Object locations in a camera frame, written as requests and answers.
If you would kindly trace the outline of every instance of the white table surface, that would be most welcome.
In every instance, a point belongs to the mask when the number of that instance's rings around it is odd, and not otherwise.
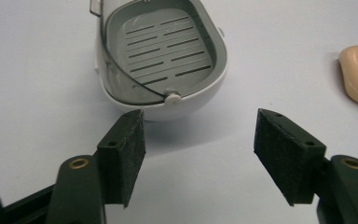
[[[225,34],[229,68],[210,103],[186,118],[147,122],[147,154],[130,206],[109,223],[318,223],[290,207],[253,152],[257,108],[280,112],[358,158],[358,104],[338,54],[358,45],[358,1],[202,0]],[[88,0],[0,0],[0,198],[55,182],[59,166],[92,154],[121,112],[93,71]]]

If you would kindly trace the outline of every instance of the gray slotted insert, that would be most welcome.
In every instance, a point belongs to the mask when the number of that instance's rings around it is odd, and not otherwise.
[[[161,94],[167,90],[181,93],[213,71],[196,23],[180,9],[160,9],[126,21],[115,42],[124,70]]]

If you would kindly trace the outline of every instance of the white surface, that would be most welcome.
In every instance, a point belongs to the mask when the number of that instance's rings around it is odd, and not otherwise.
[[[358,45],[358,1],[202,0],[225,31],[230,65],[210,103],[146,123],[147,154],[130,207],[109,223],[317,223],[287,205],[253,153],[256,110],[275,110],[358,158],[358,104],[337,57]],[[0,197],[55,182],[62,162],[92,154],[120,112],[93,71],[87,0],[0,0]]]

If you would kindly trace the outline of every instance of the slot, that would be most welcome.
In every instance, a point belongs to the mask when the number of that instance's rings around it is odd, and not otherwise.
[[[167,48],[172,48],[172,47],[175,47],[175,46],[187,44],[187,43],[197,41],[197,40],[199,40],[199,39],[198,38],[193,38],[193,39],[185,40],[185,41],[182,41],[182,42],[179,42],[179,43],[176,43],[176,44],[171,44],[171,45],[167,46]]]
[[[153,27],[154,27],[154,25],[150,25],[150,26],[146,26],[144,28],[139,28],[137,30],[128,31],[126,33],[126,35],[130,35],[130,34],[133,34],[133,33],[139,32],[139,31],[147,30],[147,29],[150,29],[150,28],[153,28]]]
[[[129,56],[129,58],[135,58],[135,57],[138,57],[138,56],[141,56],[141,55],[144,55],[144,54],[148,54],[148,53],[152,53],[152,52],[155,52],[155,51],[159,51],[159,50],[160,49],[151,49],[151,50],[144,51],[144,52],[141,52],[141,53],[132,54],[131,56]]]
[[[191,30],[191,29],[193,29],[193,28],[194,28],[194,27],[190,26],[190,27],[186,27],[186,28],[183,28],[183,29],[180,29],[180,30],[177,30],[177,31],[169,32],[169,33],[164,34],[164,35],[173,35],[173,34],[180,33],[180,32],[182,32],[182,31]]]
[[[162,77],[162,78],[158,78],[158,79],[155,79],[155,80],[144,82],[144,83],[142,83],[142,85],[149,85],[149,84],[160,82],[160,81],[163,81],[163,80],[166,80],[166,79],[168,79],[168,78],[167,77]]]
[[[199,72],[199,71],[208,69],[208,68],[210,68],[210,67],[211,67],[210,65],[203,66],[203,67],[200,67],[200,68],[196,68],[196,69],[192,69],[192,70],[185,71],[185,72],[183,72],[183,73],[178,73],[178,74],[176,74],[175,76],[176,76],[176,77],[184,76],[184,75],[187,75],[187,74],[190,74],[190,73],[195,73],[195,72]]]
[[[127,44],[127,46],[131,46],[131,45],[134,45],[134,44],[139,44],[139,43],[145,42],[147,40],[152,40],[152,39],[156,39],[156,38],[157,38],[156,36],[152,36],[152,37],[149,37],[149,38],[146,38],[146,39],[131,42],[131,43]]]
[[[175,21],[182,21],[182,20],[185,20],[187,18],[188,17],[182,17],[182,18],[171,20],[171,21],[165,21],[165,22],[160,23],[160,25],[168,24],[168,23],[175,22]]]
[[[155,67],[155,66],[158,66],[158,65],[161,65],[161,64],[164,64],[164,62],[152,63],[152,64],[149,64],[149,65],[146,65],[146,66],[143,66],[143,67],[134,68],[134,69],[130,70],[130,72],[141,71],[141,70],[144,70],[144,69],[146,69],[146,68]]]
[[[180,56],[180,57],[177,57],[177,58],[172,58],[171,62],[178,61],[178,60],[185,59],[185,58],[189,58],[189,57],[196,56],[196,55],[199,55],[199,54],[203,54],[204,52],[205,51],[199,51],[199,52],[187,54],[187,55],[184,55],[184,56]]]

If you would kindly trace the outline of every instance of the brass insert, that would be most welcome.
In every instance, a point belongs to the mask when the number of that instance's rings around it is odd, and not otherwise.
[[[349,158],[344,158],[344,159],[341,160],[341,162],[344,165],[351,167],[352,169],[358,170],[358,161],[356,161],[356,160],[349,159]]]
[[[85,166],[87,166],[89,164],[89,161],[86,159],[76,159],[74,161],[71,161],[71,163],[69,164],[69,167],[71,167],[71,169],[73,170],[78,170],[81,169]]]

